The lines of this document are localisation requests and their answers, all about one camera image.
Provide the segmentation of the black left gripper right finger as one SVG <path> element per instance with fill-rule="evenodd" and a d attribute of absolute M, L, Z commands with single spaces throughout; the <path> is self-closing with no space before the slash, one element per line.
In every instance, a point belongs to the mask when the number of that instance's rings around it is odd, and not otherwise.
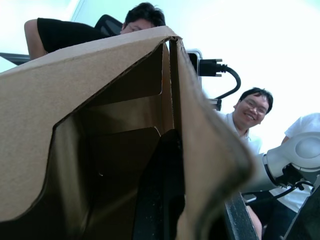
<path fill-rule="evenodd" d="M 224 219 L 229 240 L 259 239 L 240 193 L 225 203 Z"/>

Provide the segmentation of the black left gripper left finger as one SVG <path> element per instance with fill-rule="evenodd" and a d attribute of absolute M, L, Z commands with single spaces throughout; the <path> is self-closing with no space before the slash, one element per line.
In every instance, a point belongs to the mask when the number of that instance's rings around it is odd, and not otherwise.
<path fill-rule="evenodd" d="M 139 180 L 132 239 L 174 240 L 185 206 L 183 146 L 177 130 L 162 135 Z"/>

